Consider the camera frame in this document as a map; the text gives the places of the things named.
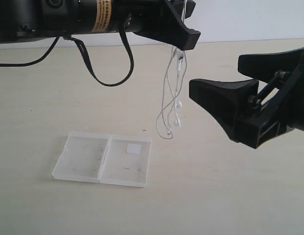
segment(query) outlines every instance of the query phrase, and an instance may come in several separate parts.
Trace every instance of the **black strap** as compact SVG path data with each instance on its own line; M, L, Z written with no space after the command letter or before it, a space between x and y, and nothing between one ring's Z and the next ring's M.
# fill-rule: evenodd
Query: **black strap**
M47 52L45 52L45 54L40 59L24 64L0 64L0 67L27 67L27 66L35 65L43 61L50 54L50 52L54 49L55 45L57 44L58 40L59 37L55 38L50 48L47 50Z
M86 65L87 69L89 70L90 74L93 76L93 78L98 83L100 83L101 85L103 85L105 87L117 87L117 86L122 85L123 83L125 83L130 78L130 76L132 75L133 70L134 70L134 58L133 58L133 54L132 54L132 51L131 51L131 48L130 48L130 45L129 45L129 42L128 42L128 39L127 39L127 35L126 35L126 31L125 31L123 22L119 25L119 34L120 34L122 43L123 43L124 47L126 48L126 51L129 55L130 70L129 70L127 76L123 80L121 80L120 82L114 83L114 84L104 83L97 78L97 76L95 75L95 73L93 71L93 68L92 68L92 64L91 64L91 61L90 61L88 50L87 50L86 46L84 45L83 41L81 41L77 38L73 38L71 36L65 37L66 40L71 40L71 41L74 41L76 43L76 45L79 48L79 51L82 55L84 63Z

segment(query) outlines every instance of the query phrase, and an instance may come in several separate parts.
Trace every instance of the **light wooden table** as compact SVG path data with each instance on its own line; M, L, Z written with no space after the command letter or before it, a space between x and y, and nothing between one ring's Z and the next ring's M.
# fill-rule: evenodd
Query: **light wooden table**
M187 79L244 79L238 55L304 46L304 40L200 44ZM157 136L170 46L133 47L136 69L121 87L98 85L76 48L29 68L0 68L0 235L304 234L304 133L259 150L228 140L188 98L175 139ZM44 49L0 50L26 62ZM90 48L98 77L128 71L122 47ZM71 130L154 139L147 188L56 181L51 172Z

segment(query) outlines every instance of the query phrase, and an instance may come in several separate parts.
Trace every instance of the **yellow label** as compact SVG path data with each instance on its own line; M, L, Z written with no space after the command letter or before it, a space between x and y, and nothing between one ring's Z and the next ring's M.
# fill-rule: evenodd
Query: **yellow label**
M92 32L104 32L111 20L112 1L97 0L97 14Z

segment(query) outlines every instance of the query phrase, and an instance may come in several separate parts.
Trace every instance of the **white wall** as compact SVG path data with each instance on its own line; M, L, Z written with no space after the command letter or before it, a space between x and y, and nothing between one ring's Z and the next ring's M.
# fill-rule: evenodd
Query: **white wall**
M200 42L304 38L304 0L196 0L187 25L202 32ZM89 46L121 45L118 34L87 35ZM152 40L129 34L133 45ZM0 48L48 47L52 40L30 44L0 45ZM58 46L74 46L61 41Z

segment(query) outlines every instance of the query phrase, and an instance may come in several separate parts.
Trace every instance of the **plastic case lid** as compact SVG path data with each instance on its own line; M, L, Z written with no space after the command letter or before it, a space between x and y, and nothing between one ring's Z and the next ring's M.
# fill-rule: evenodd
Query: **plastic case lid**
M147 184L151 138L71 132L54 179L134 187Z

